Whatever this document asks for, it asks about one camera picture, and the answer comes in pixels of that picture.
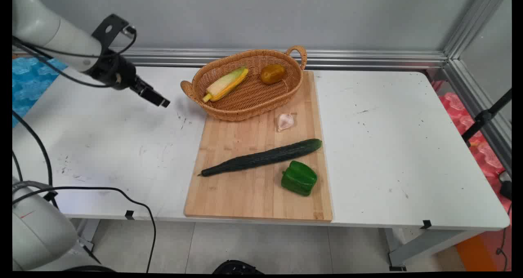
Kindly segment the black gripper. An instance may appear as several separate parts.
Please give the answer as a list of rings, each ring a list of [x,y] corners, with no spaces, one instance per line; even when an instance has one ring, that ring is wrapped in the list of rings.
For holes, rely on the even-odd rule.
[[[138,77],[134,64],[121,55],[99,58],[87,70],[87,75],[116,90],[130,88],[141,98],[155,106],[166,108],[170,104],[170,100],[159,94],[149,83]]]

